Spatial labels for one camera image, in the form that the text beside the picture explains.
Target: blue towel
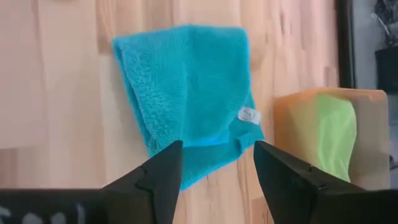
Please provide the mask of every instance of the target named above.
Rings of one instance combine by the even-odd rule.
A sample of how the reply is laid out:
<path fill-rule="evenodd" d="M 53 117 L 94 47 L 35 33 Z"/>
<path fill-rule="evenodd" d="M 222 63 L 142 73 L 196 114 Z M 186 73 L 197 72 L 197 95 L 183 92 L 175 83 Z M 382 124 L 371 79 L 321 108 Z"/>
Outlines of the blue towel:
<path fill-rule="evenodd" d="M 264 139 L 237 117 L 254 108 L 244 30 L 180 26 L 117 37 L 113 49 L 149 155 L 183 141 L 182 190 Z"/>

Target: green cloth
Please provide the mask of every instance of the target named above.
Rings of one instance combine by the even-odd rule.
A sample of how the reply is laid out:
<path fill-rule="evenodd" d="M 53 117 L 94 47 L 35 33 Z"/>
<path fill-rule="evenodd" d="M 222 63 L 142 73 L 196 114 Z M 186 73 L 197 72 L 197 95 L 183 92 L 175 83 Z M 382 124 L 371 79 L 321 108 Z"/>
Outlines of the green cloth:
<path fill-rule="evenodd" d="M 356 139 L 356 116 L 348 100 L 319 94 L 318 168 L 347 182 L 348 166 Z"/>

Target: folded cloth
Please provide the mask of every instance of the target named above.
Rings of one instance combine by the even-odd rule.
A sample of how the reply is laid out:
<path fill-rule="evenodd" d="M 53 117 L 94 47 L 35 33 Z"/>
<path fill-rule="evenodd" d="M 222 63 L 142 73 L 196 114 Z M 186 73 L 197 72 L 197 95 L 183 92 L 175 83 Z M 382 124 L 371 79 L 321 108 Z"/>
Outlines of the folded cloth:
<path fill-rule="evenodd" d="M 326 94 L 314 99 L 318 125 L 318 168 L 350 182 L 348 167 L 356 139 L 356 115 L 350 101 Z"/>
<path fill-rule="evenodd" d="M 248 45 L 240 28 L 194 25 L 113 40 L 149 155 L 183 141 L 181 189 L 264 139 L 259 125 L 237 117 L 254 108 Z"/>

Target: black object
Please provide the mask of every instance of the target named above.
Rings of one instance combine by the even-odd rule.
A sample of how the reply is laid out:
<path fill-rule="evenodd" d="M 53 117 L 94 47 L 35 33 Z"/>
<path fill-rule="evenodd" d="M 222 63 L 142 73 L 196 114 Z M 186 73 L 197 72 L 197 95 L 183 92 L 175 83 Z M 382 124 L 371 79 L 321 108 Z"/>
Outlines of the black object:
<path fill-rule="evenodd" d="M 182 175 L 176 141 L 103 189 L 0 190 L 0 223 L 172 223 Z"/>
<path fill-rule="evenodd" d="M 398 93 L 398 47 L 376 52 L 377 88 L 386 93 Z"/>
<path fill-rule="evenodd" d="M 398 22 L 398 0 L 377 0 L 374 6 L 374 13 L 381 20 L 385 30 L 385 45 L 392 47 L 398 44 L 398 36 L 391 25 Z"/>
<path fill-rule="evenodd" d="M 339 86 L 357 88 L 354 66 L 353 0 L 335 0 Z"/>
<path fill-rule="evenodd" d="M 398 223 L 398 190 L 366 191 L 266 142 L 254 163 L 275 224 Z"/>

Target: wood grain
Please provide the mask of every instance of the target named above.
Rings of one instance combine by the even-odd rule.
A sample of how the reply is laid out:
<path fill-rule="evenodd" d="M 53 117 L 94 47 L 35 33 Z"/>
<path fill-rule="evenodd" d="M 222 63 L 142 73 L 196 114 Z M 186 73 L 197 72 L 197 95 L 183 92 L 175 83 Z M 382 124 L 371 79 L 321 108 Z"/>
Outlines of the wood grain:
<path fill-rule="evenodd" d="M 116 35 L 188 23 L 245 28 L 252 92 L 271 143 L 275 96 L 337 85 L 333 1 L 31 0 L 21 3 L 25 8 L 16 2 L 0 8 L 18 14 L 35 6 L 30 26 L 38 33 L 46 140 L 29 151 L 2 151 L 0 161 L 17 161 L 1 165 L 7 186 L 101 187 L 147 159 L 109 45 Z M 174 223 L 272 223 L 252 157 L 248 149 L 182 192 Z"/>
<path fill-rule="evenodd" d="M 0 148 L 40 144 L 45 138 L 44 79 L 33 7 L 22 1 L 0 3 Z"/>

